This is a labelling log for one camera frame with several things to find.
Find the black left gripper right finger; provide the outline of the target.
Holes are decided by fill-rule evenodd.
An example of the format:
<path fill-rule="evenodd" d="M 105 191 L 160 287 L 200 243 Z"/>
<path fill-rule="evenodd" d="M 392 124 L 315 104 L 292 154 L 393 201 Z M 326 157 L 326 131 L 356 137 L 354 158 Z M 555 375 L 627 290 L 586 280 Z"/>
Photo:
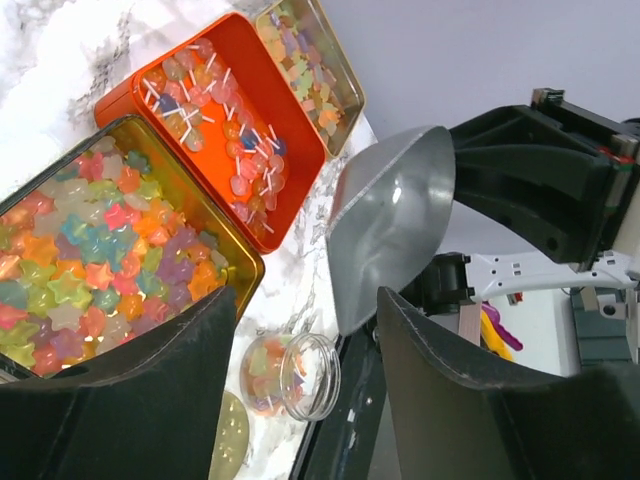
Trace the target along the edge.
<path fill-rule="evenodd" d="M 635 479 L 639 368 L 571 377 L 490 353 L 390 288 L 377 322 L 406 479 Z"/>

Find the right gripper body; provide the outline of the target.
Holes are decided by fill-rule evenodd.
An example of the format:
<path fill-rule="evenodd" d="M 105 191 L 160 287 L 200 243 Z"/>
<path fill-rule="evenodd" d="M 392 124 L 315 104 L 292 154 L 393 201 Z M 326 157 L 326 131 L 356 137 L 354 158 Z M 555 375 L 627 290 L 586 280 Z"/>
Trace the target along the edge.
<path fill-rule="evenodd" d="M 536 88 L 531 108 L 561 123 L 564 131 L 595 148 L 611 163 L 613 177 L 605 188 L 602 218 L 587 243 L 587 252 L 570 267 L 588 271 L 606 250 L 631 257 L 630 269 L 639 270 L 639 122 L 616 122 L 565 99 L 561 89 Z"/>

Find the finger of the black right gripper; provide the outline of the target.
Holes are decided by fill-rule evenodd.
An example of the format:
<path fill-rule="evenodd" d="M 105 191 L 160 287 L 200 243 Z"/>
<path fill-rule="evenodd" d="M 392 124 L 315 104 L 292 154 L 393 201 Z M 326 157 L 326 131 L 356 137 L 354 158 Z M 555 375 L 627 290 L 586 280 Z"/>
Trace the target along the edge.
<path fill-rule="evenodd" d="M 454 199 L 506 227 L 556 264 L 591 265 L 608 249 L 602 213 L 548 186 L 458 169 Z"/>
<path fill-rule="evenodd" d="M 493 109 L 450 130 L 457 162 L 495 170 L 606 169 L 612 161 L 562 124 L 525 106 Z"/>

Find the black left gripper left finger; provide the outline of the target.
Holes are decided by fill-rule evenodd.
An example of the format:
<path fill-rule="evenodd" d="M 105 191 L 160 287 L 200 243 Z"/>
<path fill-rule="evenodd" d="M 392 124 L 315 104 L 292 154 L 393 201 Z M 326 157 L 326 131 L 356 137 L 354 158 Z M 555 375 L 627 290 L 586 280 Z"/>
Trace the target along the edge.
<path fill-rule="evenodd" d="M 92 360 L 2 385 L 2 478 L 207 478 L 235 326 L 222 287 Z"/>

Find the silver metal scoop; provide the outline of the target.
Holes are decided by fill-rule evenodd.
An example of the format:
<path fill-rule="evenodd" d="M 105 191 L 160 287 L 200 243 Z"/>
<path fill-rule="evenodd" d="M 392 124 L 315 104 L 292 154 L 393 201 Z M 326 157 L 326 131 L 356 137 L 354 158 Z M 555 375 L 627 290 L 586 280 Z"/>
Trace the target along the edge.
<path fill-rule="evenodd" d="M 430 263 L 446 233 L 456 179 L 448 129 L 412 128 L 352 157 L 326 231 L 338 332 L 376 312 L 381 286 L 399 291 Z"/>

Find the dark tin of gummies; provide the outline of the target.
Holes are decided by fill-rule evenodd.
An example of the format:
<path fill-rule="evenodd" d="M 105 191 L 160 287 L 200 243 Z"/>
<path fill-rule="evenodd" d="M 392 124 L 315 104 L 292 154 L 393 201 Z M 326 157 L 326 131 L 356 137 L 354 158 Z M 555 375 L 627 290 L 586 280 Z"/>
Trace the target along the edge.
<path fill-rule="evenodd" d="M 1 202 L 1 377 L 51 377 L 229 286 L 259 254 L 148 123 L 122 117 Z"/>

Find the gold popsicle candy tin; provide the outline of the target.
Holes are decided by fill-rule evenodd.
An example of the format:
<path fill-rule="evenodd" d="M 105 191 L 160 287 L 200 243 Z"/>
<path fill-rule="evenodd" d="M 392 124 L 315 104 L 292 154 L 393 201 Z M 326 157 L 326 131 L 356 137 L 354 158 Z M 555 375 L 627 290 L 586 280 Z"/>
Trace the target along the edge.
<path fill-rule="evenodd" d="M 321 3 L 277 1 L 255 27 L 327 155 L 340 156 L 366 97 Z"/>

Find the orange lollipop tin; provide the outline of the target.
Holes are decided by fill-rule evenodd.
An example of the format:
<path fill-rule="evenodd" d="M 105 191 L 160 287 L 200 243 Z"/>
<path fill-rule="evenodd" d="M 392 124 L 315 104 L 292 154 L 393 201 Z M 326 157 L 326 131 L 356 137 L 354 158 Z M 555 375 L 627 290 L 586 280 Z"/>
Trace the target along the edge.
<path fill-rule="evenodd" d="M 253 25 L 231 13 L 99 100 L 98 126 L 139 114 L 261 253 L 276 250 L 324 145 Z"/>

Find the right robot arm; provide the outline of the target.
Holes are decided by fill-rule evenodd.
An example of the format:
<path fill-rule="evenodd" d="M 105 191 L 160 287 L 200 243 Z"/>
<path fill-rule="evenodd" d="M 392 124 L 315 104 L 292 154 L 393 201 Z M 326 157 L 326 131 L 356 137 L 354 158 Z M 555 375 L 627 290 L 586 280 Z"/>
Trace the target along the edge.
<path fill-rule="evenodd" d="M 429 314 L 500 295 L 639 285 L 639 122 L 617 122 L 538 88 L 455 126 L 455 199 L 532 246 L 439 254 L 405 288 Z"/>

